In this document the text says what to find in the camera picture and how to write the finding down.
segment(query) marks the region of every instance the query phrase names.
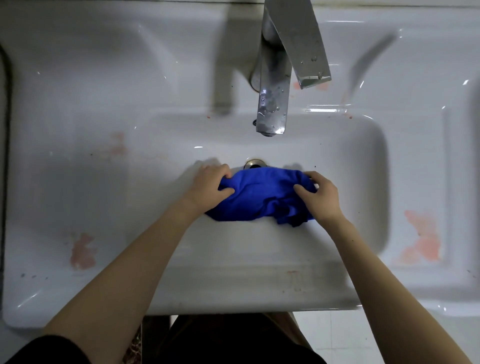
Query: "black sleeve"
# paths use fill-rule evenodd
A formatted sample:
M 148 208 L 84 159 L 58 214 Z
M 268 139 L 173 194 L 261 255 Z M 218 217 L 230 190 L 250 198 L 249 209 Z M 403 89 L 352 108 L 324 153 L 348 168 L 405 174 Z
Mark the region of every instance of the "black sleeve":
M 62 336 L 42 336 L 25 345 L 6 364 L 27 363 L 90 364 L 87 356 Z

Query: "sink basin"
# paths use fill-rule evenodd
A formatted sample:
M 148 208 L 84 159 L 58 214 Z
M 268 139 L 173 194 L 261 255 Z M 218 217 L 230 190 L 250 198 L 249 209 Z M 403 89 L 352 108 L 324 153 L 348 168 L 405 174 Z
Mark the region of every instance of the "sink basin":
M 479 11 L 316 9 L 332 82 L 306 90 L 293 82 L 285 134 L 265 138 L 252 124 L 258 94 L 248 82 L 262 9 L 0 4 L 14 85 L 4 95 L 9 325 L 45 325 L 188 188 L 200 162 L 237 171 L 252 158 L 324 174 L 345 215 L 425 307 L 480 315 Z M 292 228 L 202 216 L 149 313 L 359 304 L 315 221 Z

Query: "drain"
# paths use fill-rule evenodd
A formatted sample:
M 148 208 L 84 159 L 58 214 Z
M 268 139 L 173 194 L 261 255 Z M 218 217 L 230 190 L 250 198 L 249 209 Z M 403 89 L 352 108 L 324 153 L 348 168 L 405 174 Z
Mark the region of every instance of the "drain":
M 247 162 L 247 164 L 245 164 L 245 166 L 243 167 L 244 170 L 251 170 L 252 168 L 260 168 L 260 167 L 266 167 L 267 164 L 260 160 L 260 159 L 252 159 L 252 160 L 249 160 Z

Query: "blue towel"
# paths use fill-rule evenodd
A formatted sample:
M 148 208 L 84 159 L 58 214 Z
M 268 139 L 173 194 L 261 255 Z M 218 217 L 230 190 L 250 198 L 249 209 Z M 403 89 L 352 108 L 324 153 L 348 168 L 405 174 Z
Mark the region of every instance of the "blue towel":
M 235 193 L 206 214 L 217 221 L 251 221 L 273 216 L 278 224 L 299 226 L 313 216 L 293 190 L 295 184 L 310 192 L 317 191 L 310 178 L 299 170 L 273 167 L 241 170 L 230 179 L 224 177 L 218 188 L 232 187 Z

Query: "faucet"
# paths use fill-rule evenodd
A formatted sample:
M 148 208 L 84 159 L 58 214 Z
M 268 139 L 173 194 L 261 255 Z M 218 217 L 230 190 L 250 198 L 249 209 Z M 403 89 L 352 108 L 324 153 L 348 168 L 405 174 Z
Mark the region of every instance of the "faucet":
M 304 89 L 332 79 L 310 0 L 265 0 L 262 36 L 250 84 L 260 93 L 257 132 L 283 134 L 290 79 Z

